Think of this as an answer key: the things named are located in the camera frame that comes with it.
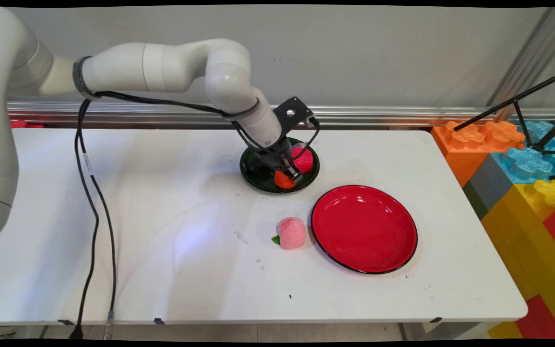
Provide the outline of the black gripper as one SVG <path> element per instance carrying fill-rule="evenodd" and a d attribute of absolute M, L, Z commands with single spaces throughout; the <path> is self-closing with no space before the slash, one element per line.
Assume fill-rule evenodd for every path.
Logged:
<path fill-rule="evenodd" d="M 291 143 L 286 136 L 270 147 L 260 148 L 252 145 L 251 149 L 264 165 L 271 170 L 276 170 L 275 181 L 292 180 L 293 182 L 300 182 L 302 172 L 297 169 L 294 161 L 291 159 Z"/>

